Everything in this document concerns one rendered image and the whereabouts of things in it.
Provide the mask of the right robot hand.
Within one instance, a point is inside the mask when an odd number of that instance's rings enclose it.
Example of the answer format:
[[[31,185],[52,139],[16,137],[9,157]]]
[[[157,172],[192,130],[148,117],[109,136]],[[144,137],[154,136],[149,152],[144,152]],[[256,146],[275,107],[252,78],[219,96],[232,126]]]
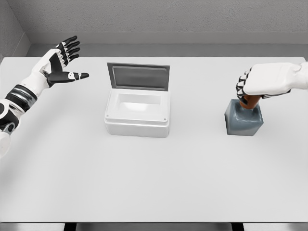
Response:
[[[261,95],[263,99],[289,93],[293,63],[256,64],[239,77],[236,84],[239,100],[244,95]]]

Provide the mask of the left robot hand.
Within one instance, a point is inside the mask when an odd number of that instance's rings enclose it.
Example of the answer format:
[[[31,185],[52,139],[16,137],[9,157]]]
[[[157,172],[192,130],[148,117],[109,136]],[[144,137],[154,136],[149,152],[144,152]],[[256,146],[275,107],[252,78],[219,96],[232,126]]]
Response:
[[[79,57],[80,42],[77,36],[70,37],[57,46],[47,51],[39,62],[33,67],[32,72],[40,74],[48,87],[57,83],[69,83],[88,78],[88,73],[65,72],[64,68]]]

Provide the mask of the brown cylindrical object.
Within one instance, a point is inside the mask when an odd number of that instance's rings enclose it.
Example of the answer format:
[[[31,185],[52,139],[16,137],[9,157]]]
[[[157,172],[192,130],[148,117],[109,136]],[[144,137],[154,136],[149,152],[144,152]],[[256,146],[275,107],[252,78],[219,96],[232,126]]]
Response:
[[[254,109],[260,100],[261,95],[244,95],[240,100],[240,105],[244,109]]]

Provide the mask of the grey square holder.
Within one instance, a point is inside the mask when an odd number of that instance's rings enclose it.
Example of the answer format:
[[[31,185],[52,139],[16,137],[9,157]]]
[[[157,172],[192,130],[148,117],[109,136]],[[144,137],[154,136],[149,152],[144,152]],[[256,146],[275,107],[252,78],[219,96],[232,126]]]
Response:
[[[236,99],[231,99],[224,116],[228,135],[254,136],[264,123],[259,104],[245,109]]]

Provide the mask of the grey box lid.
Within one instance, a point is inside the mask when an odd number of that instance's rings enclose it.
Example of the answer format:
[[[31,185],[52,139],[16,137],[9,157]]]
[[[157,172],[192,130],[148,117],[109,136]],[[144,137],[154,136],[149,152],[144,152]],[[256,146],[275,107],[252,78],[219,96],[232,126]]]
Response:
[[[169,65],[107,63],[113,89],[168,91]]]

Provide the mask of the white box body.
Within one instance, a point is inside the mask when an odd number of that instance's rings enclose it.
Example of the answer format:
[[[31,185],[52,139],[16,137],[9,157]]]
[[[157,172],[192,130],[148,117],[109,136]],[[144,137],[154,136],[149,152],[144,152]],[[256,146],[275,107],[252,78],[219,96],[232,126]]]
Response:
[[[111,135],[166,138],[170,92],[111,89],[104,122]]]

